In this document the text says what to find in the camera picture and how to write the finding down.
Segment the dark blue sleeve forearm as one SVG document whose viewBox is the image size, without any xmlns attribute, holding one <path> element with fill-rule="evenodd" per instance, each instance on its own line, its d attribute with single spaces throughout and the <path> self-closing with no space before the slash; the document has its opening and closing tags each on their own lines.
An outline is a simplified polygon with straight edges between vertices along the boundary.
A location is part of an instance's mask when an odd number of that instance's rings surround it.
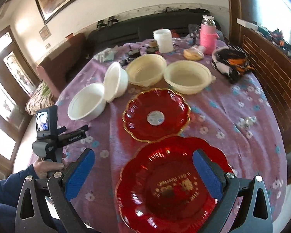
<svg viewBox="0 0 291 233">
<path fill-rule="evenodd" d="M 11 174 L 0 181 L 0 232 L 15 231 L 15 217 L 18 200 L 23 183 L 27 176 L 39 179 L 31 164 L 27 169 Z"/>
</svg>

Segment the person's left hand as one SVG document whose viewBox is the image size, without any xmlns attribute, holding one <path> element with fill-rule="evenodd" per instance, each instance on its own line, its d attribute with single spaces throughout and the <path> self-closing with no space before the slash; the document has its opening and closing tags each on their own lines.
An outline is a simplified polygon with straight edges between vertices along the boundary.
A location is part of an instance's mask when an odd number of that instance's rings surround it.
<svg viewBox="0 0 291 233">
<path fill-rule="evenodd" d="M 38 158 L 33 163 L 33 168 L 38 178 L 44 179 L 44 178 L 47 178 L 48 173 L 63 170 L 65 168 L 65 164 L 66 162 L 64 160 L 58 163 L 58 162 L 45 161 L 42 158 Z"/>
</svg>

